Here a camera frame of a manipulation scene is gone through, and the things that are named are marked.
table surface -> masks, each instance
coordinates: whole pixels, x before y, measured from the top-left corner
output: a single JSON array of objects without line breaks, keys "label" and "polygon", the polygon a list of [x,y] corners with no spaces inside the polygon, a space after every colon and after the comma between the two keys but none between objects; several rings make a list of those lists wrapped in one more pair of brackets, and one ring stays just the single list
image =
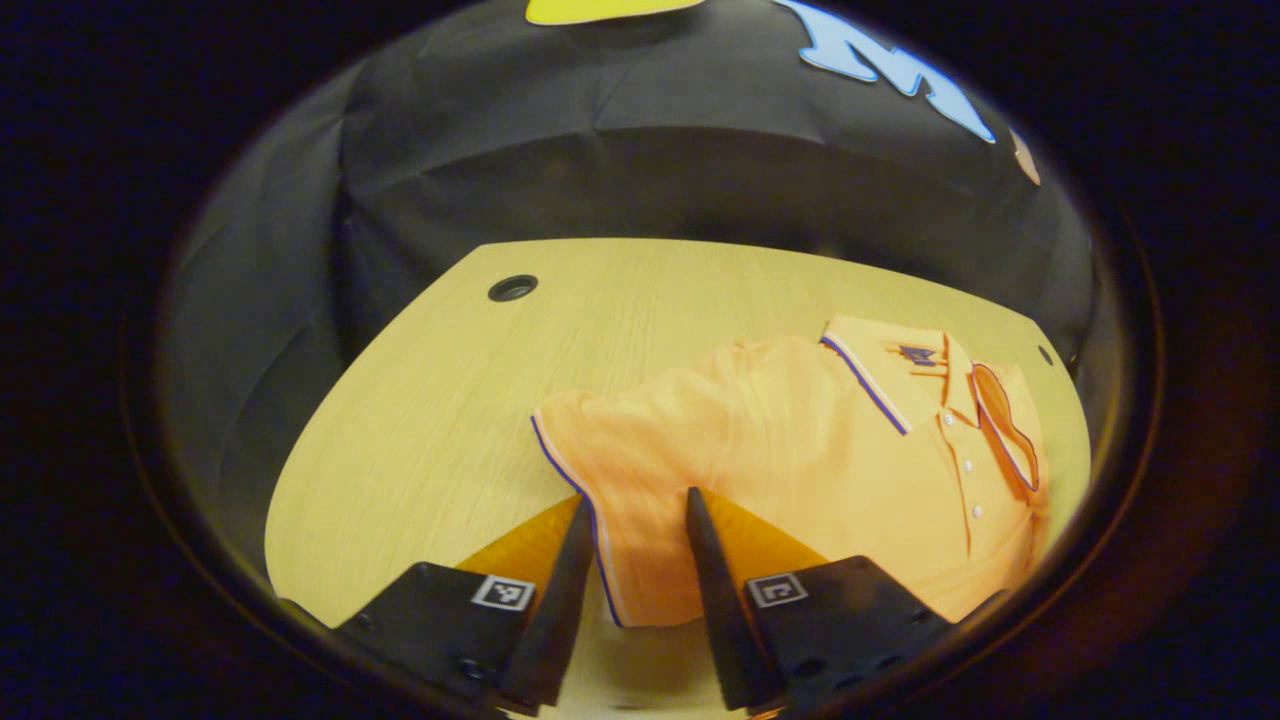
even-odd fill
[{"label": "table surface", "polygon": [[[517,274],[535,275],[536,290],[509,302],[488,299],[495,282]],[[975,360],[1021,366],[1044,432],[1056,538],[1088,488],[1089,441],[1074,386],[1028,318],[817,255],[672,240],[544,240],[477,247],[329,392],[271,500],[271,583],[338,625],[411,564],[456,565],[573,493],[529,423],[549,395],[622,389],[745,338],[817,342],[837,313],[945,329]],[[721,705],[701,621],[617,628],[594,570],[584,607],[559,707],[541,716],[742,715]]]}]

letter m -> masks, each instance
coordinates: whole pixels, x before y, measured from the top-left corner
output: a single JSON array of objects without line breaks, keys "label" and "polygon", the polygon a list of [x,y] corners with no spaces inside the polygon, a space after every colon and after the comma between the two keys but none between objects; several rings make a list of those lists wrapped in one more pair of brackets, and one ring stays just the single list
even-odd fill
[{"label": "letter m", "polygon": [[[996,136],[982,123],[978,111],[969,104],[956,83],[920,61],[919,58],[899,47],[886,50],[883,45],[863,31],[817,8],[792,0],[773,1],[791,9],[809,31],[813,47],[800,51],[800,56],[805,61],[865,82],[876,82],[878,78],[876,69],[878,69],[884,73],[884,77],[893,83],[899,92],[908,97],[915,95],[923,79],[929,83],[929,95],[927,96],[929,105],[933,105],[948,120],[987,142],[996,142]],[[859,60],[854,50],[872,65],[876,65],[876,69]]]}]

orange polo shirt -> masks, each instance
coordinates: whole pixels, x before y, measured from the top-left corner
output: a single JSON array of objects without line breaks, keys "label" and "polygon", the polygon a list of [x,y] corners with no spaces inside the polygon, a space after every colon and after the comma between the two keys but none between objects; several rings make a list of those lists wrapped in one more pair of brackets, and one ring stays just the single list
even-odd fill
[{"label": "orange polo shirt", "polygon": [[820,342],[739,342],[618,393],[556,395],[532,420],[590,503],[622,626],[701,615],[689,487],[870,557],[952,621],[1042,552],[1048,468],[1021,372],[946,332],[837,315]]}]

shirt sleeve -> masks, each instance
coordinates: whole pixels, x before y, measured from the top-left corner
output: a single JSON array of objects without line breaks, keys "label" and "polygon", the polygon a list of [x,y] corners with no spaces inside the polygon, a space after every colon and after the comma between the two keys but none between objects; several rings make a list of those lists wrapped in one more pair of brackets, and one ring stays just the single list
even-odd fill
[{"label": "shirt sleeve", "polygon": [[532,416],[548,460],[591,507],[600,573],[622,626],[701,615],[684,528],[689,487],[714,489],[740,415],[741,345],[612,395],[549,397]]}]

black backdrop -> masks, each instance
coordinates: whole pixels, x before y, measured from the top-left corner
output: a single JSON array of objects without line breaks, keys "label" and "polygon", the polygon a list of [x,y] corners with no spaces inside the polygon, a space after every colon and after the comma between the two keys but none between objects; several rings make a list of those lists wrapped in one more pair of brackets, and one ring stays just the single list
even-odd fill
[{"label": "black backdrop", "polygon": [[[179,471],[259,573],[275,480],[315,407],[480,243],[822,251],[1004,305],[1065,360],[1097,332],[1093,237],[1066,178],[1032,138],[1028,182],[1006,118],[973,91],[993,143],[890,83],[814,72],[803,24],[769,0],[567,28],[530,24],[526,1],[415,28],[291,104],[175,252],[160,407]],[[1073,375],[1102,379],[1096,360]],[[1088,387],[1092,419],[1106,391]]]},{"label": "black backdrop", "polygon": [[[252,133],[433,9],[233,0],[10,10],[4,290],[22,374],[5,388],[6,706],[31,716],[375,712],[260,635],[169,542],[132,466],[115,346],[127,300],[155,286],[193,208]],[[1128,210],[1162,288],[1171,375],[1151,487],[1170,491],[1142,498],[1121,528],[1128,551],[1102,559],[1112,578],[1089,585],[1106,593],[1102,615],[1062,620],[1068,634],[1050,639],[1052,626],[1029,633],[1010,651],[1029,662],[1048,646],[1064,662],[1106,660],[1024,712],[1274,714],[1263,680],[1275,603],[1262,583],[1276,574],[1276,492],[1262,480],[1274,480],[1275,459],[1262,448],[1275,405],[1263,379],[1275,259],[1263,202],[1275,182],[1261,131],[1276,77],[1263,31],[1275,17],[1148,1],[910,12],[870,1],[855,12],[978,78],[1062,149],[1085,183]],[[1196,483],[1174,482],[1192,474]],[[1125,621],[1164,606],[1143,584],[1152,577],[1192,582],[1148,632],[1115,647]],[[1144,605],[1157,607],[1134,610]],[[1000,706],[995,696],[1027,692],[988,674],[946,702]]]}]

